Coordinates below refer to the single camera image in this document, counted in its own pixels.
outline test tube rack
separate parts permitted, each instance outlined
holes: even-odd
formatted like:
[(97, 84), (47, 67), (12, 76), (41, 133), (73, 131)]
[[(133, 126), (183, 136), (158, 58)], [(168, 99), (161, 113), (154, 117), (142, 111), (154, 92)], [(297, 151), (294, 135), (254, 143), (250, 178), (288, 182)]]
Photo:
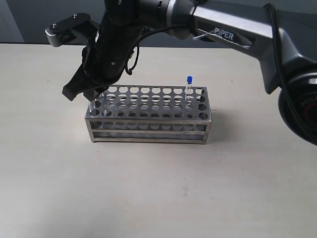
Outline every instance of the test tube rack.
[(206, 87), (112, 85), (88, 107), (92, 142), (206, 144), (211, 109)]

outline blue cap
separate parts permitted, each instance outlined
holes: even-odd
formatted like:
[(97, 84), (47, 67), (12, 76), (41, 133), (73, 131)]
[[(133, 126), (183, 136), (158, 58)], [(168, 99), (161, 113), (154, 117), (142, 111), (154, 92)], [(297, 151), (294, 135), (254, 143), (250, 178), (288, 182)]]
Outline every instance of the blue cap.
[(193, 77), (192, 76), (188, 76), (187, 77), (187, 83), (192, 84), (193, 82)]

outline robotic arm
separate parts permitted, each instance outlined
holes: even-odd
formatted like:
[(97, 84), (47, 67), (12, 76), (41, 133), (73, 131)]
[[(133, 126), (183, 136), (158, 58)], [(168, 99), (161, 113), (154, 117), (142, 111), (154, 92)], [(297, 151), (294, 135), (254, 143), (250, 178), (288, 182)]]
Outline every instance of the robotic arm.
[(63, 89), (69, 100), (80, 93), (97, 98), (129, 72), (133, 49), (149, 35), (144, 27), (161, 29), (180, 40), (194, 35), (257, 58), (266, 92), (282, 88), (279, 109), (286, 124), (317, 143), (317, 15), (213, 0), (105, 0), (105, 5), (100, 25), (80, 13), (46, 29), (55, 47), (76, 38), (87, 44), (82, 64)]

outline black cable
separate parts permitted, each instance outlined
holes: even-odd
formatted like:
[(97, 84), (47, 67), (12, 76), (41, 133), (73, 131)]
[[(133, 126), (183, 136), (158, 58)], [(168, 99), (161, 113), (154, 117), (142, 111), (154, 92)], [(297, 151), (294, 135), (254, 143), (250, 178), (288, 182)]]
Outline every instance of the black cable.
[(272, 32), (273, 32), (273, 49), (274, 49), (275, 64), (276, 64), (278, 76), (280, 78), (281, 88), (286, 98), (286, 102), (301, 131), (305, 134), (305, 136), (307, 136), (312, 141), (313, 144), (317, 144), (316, 138), (314, 137), (314, 135), (312, 135), (310, 129), (306, 126), (305, 122), (302, 120), (299, 113), (297, 112), (287, 87), (287, 83), (285, 80), (285, 73), (283, 69), (282, 39), (281, 39), (281, 35), (279, 32), (279, 27), (277, 23), (275, 7), (271, 3), (266, 4), (264, 7), (267, 7), (270, 10), (270, 18), (271, 18)]
[[(164, 27), (164, 28), (161, 28), (161, 29), (158, 29), (158, 30), (153, 30), (153, 31), (150, 31), (142, 36), (140, 36), (136, 42), (133, 44), (133, 46), (130, 48), (129, 52), (129, 57), (126, 59), (125, 61), (125, 64), (124, 64), (124, 69), (126, 71), (126, 73), (128, 75), (132, 75), (132, 71), (135, 69), (135, 67), (137, 66), (138, 64), (138, 60), (139, 60), (139, 55), (140, 55), (140, 42), (142, 40), (144, 40), (145, 38), (151, 36), (151, 35), (154, 35), (154, 34), (157, 34), (157, 33), (161, 33), (161, 32), (165, 32), (165, 31), (168, 31), (168, 30), (171, 30), (171, 29), (176, 29), (176, 28), (188, 28), (189, 26), (188, 25), (185, 25), (185, 24), (178, 24), (178, 25), (171, 25), (171, 26), (167, 26), (167, 27)], [(136, 58), (135, 58), (135, 61), (134, 61), (134, 64), (132, 66), (132, 68), (128, 68), (128, 63), (129, 63), (129, 60), (130, 60), (130, 55), (132, 54), (133, 52), (133, 49), (137, 47), (137, 55), (136, 55)]]

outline white table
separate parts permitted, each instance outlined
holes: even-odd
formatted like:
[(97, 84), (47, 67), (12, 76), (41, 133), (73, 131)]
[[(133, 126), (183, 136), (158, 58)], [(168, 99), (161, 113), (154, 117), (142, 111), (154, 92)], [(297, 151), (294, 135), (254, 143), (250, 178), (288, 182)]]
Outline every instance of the white table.
[(1, 238), (315, 238), (317, 148), (282, 121), (259, 63), (141, 49), (120, 84), (207, 86), (208, 145), (92, 143), (61, 90), (78, 46), (0, 45)]

